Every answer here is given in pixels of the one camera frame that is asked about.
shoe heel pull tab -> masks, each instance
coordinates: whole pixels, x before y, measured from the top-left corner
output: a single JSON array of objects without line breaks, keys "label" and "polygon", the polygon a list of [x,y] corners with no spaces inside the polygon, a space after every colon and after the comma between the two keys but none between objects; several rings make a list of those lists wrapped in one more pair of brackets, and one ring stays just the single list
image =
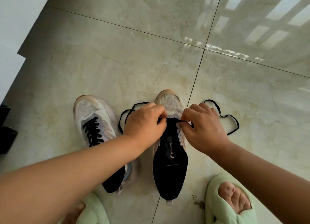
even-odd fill
[{"label": "shoe heel pull tab", "polygon": [[166,205],[172,206],[173,205],[173,200],[166,200]]},{"label": "shoe heel pull tab", "polygon": [[123,185],[121,185],[117,190],[116,190],[116,194],[119,195],[122,191],[123,191],[124,187]]}]

shoe logo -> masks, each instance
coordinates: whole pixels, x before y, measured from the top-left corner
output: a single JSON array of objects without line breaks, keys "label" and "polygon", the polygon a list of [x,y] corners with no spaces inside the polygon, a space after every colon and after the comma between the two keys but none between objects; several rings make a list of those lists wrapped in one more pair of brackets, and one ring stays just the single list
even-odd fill
[{"label": "shoe logo", "polygon": [[173,137],[169,136],[165,142],[165,146],[167,148],[166,156],[170,161],[174,161],[172,143],[173,143]]}]

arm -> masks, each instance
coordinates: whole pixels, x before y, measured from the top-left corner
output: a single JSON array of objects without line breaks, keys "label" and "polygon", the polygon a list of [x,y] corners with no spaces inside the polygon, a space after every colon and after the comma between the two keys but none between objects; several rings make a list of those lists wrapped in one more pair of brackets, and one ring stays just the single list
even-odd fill
[{"label": "arm", "polygon": [[70,208],[164,132],[165,108],[155,103],[132,113],[124,135],[97,146],[32,164],[0,177],[3,223],[56,223]]},{"label": "arm", "polygon": [[181,123],[188,142],[238,179],[281,222],[310,223],[309,181],[232,143],[216,110],[204,103],[185,109],[182,120],[195,125],[193,130]]}]

hand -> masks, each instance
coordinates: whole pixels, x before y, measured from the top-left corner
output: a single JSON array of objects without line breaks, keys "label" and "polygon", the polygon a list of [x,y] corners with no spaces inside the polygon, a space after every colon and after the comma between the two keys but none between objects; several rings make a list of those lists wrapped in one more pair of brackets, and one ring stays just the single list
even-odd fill
[{"label": "hand", "polygon": [[202,153],[219,152],[230,143],[216,110],[205,103],[186,108],[181,120],[194,123],[195,130],[186,122],[180,126],[188,142]]},{"label": "hand", "polygon": [[163,105],[148,103],[129,115],[123,135],[132,137],[144,151],[162,136],[167,127],[165,117],[167,112]]}]

marble tile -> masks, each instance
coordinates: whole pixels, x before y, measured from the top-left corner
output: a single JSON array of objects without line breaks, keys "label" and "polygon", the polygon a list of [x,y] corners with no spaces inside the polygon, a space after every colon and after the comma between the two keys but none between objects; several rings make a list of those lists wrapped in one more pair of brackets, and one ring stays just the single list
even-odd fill
[{"label": "marble tile", "polygon": [[203,47],[219,0],[49,0],[48,5]]},{"label": "marble tile", "polygon": [[220,0],[207,49],[310,77],[310,0]]},{"label": "marble tile", "polygon": [[[163,89],[187,103],[203,49],[47,7],[20,54],[26,61],[5,99],[6,125],[19,134],[1,173],[83,148],[72,113],[82,94],[101,97],[118,117]],[[150,158],[140,157],[139,179],[120,196],[97,190],[111,224],[152,222],[159,194]]]},{"label": "marble tile", "polygon": [[[230,139],[284,169],[310,180],[310,79],[206,50],[189,105],[213,99],[222,114],[232,114],[240,129]],[[227,132],[235,127],[221,119]],[[210,179],[223,171],[187,144],[188,171],[173,206],[161,198],[153,224],[204,223]],[[280,223],[258,200],[259,223]]]}]

